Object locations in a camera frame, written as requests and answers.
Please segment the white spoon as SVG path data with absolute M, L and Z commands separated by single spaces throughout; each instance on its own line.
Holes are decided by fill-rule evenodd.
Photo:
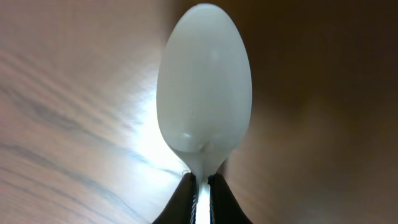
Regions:
M 252 108 L 248 55 L 222 8 L 197 4 L 177 22 L 160 63 L 156 108 L 166 145 L 196 177 L 195 223 L 211 223 L 208 177 L 244 138 Z

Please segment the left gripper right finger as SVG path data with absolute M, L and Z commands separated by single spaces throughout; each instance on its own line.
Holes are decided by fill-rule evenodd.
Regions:
M 209 176 L 208 185 L 211 224 L 252 224 L 221 174 Z

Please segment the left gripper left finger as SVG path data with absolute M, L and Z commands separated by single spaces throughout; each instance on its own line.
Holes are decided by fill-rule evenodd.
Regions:
M 197 207 L 197 180 L 186 173 L 161 214 L 152 224 L 194 224 Z

